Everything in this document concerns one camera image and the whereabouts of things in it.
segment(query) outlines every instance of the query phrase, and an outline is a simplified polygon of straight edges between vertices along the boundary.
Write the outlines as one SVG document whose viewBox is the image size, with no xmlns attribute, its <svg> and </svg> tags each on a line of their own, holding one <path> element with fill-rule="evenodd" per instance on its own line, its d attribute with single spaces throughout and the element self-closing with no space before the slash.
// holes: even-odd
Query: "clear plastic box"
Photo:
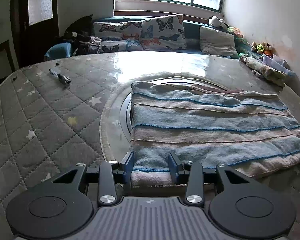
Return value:
<svg viewBox="0 0 300 240">
<path fill-rule="evenodd" d="M 278 71 L 286 73 L 288 76 L 292 77 L 294 76 L 294 72 L 285 68 L 284 66 L 280 65 L 278 62 L 274 61 L 273 59 L 269 58 L 267 55 L 263 55 L 263 64 L 268 65 L 269 67 L 272 67 Z"/>
</svg>

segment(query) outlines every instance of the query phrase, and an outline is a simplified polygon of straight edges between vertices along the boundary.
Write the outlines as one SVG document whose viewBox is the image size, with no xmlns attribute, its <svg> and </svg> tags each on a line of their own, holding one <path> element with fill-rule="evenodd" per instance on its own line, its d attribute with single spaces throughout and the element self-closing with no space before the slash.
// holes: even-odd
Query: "butterfly pillow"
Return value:
<svg viewBox="0 0 300 240">
<path fill-rule="evenodd" d="M 134 39 L 123 41 L 102 41 L 100 53 L 136 50 L 143 50 L 143 48 L 140 42 Z"/>
<path fill-rule="evenodd" d="M 145 50 L 186 49 L 182 15 L 169 15 L 141 21 L 140 43 Z"/>
<path fill-rule="evenodd" d="M 96 22 L 93 24 L 95 36 L 103 41 L 118 41 L 140 39 L 141 22 L 130 21 L 124 23 Z"/>
</svg>

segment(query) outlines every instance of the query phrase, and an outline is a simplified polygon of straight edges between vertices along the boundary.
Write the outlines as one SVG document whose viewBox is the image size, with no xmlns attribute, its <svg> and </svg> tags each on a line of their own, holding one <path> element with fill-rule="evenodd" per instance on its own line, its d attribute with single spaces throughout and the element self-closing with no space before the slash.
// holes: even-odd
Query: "stuffed animal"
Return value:
<svg viewBox="0 0 300 240">
<path fill-rule="evenodd" d="M 272 56 L 272 45 L 270 45 L 269 43 L 259 43 L 259 44 L 256 44 L 255 42 L 252 43 L 252 48 L 251 48 L 251 51 L 253 52 L 257 52 L 259 55 L 262 55 L 262 54 L 266 54 L 266 55 L 269 55 L 269 56 Z"/>
<path fill-rule="evenodd" d="M 209 18 L 209 24 L 212 27 L 221 28 L 227 30 L 229 25 L 225 23 L 224 19 L 218 19 L 217 16 L 213 15 Z"/>
</svg>

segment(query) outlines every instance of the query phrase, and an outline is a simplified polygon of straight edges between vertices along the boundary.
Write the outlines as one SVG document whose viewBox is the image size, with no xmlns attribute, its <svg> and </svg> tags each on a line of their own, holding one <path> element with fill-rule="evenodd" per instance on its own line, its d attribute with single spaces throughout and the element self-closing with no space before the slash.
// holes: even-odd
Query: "striped towel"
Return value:
<svg viewBox="0 0 300 240">
<path fill-rule="evenodd" d="M 275 94 L 135 82 L 131 109 L 134 185 L 169 184 L 170 152 L 251 177 L 300 162 L 300 125 Z"/>
</svg>

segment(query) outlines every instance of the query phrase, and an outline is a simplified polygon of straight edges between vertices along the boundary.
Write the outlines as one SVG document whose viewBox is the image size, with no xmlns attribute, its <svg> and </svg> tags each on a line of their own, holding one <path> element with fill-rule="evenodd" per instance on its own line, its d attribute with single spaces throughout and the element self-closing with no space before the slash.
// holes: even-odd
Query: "wooden door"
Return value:
<svg viewBox="0 0 300 240">
<path fill-rule="evenodd" d="M 57 0 L 18 0 L 20 67 L 42 62 L 59 38 Z"/>
</svg>

